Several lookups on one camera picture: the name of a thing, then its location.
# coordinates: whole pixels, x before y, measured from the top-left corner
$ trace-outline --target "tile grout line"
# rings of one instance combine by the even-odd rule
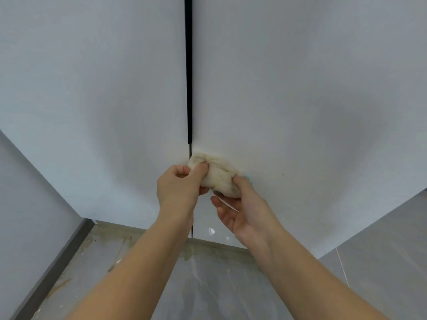
[[[345,277],[345,281],[347,282],[347,286],[350,287],[348,285],[347,275],[345,274],[345,270],[344,270],[344,266],[342,265],[341,257],[339,257],[338,248],[335,248],[335,250],[336,250],[336,253],[338,254],[339,262],[341,263],[342,272],[344,273],[344,277]]]

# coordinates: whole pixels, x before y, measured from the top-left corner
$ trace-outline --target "white cloth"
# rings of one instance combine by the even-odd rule
[[[189,159],[188,166],[192,170],[201,162],[209,164],[209,172],[201,182],[201,186],[219,191],[230,198],[242,196],[239,188],[232,181],[234,175],[242,174],[231,166],[226,159],[205,153],[194,153]]]

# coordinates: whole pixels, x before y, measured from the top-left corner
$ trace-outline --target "finger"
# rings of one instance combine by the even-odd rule
[[[189,173],[189,177],[200,184],[208,172],[209,172],[209,164],[206,162],[203,162],[197,165],[195,168],[193,168],[193,170]]]
[[[189,175],[189,167],[186,165],[172,165],[166,171],[168,174],[173,174],[175,176],[187,176]]]
[[[203,195],[209,192],[209,188],[208,187],[200,187],[199,189],[199,195]]]
[[[216,214],[224,226],[226,226],[230,231],[233,231],[234,219],[230,218],[222,208],[216,208]]]
[[[227,196],[224,196],[223,194],[214,191],[213,192],[217,197],[219,197],[221,200],[226,202],[231,207],[235,208],[237,211],[240,211],[242,209],[242,201],[236,198],[229,198]]]
[[[251,183],[249,182],[249,180],[246,177],[240,176],[240,175],[235,175],[232,178],[233,182],[238,186],[238,188],[240,189],[240,191],[243,193],[247,192],[247,191],[253,191],[254,189],[252,188]]]
[[[227,204],[222,202],[219,198],[212,196],[211,202],[216,208],[221,208],[225,213],[227,213],[231,219],[235,219],[237,217],[238,212],[230,208]]]

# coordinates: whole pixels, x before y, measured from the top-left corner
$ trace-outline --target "person's right hand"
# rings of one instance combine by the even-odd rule
[[[250,241],[267,239],[271,227],[280,223],[268,203],[255,192],[247,178],[236,175],[233,182],[242,192],[241,199],[215,193],[216,196],[212,196],[211,201],[222,223],[232,231],[239,242],[248,247]]]

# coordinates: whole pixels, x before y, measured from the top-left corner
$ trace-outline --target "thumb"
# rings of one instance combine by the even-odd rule
[[[201,181],[205,178],[208,172],[209,164],[206,162],[202,162],[191,170],[191,172],[189,173],[189,177],[198,182],[200,185]]]
[[[242,193],[254,190],[252,188],[251,183],[249,182],[249,180],[246,177],[243,177],[243,176],[240,176],[240,175],[235,175],[232,178],[232,180],[238,186],[239,190]]]

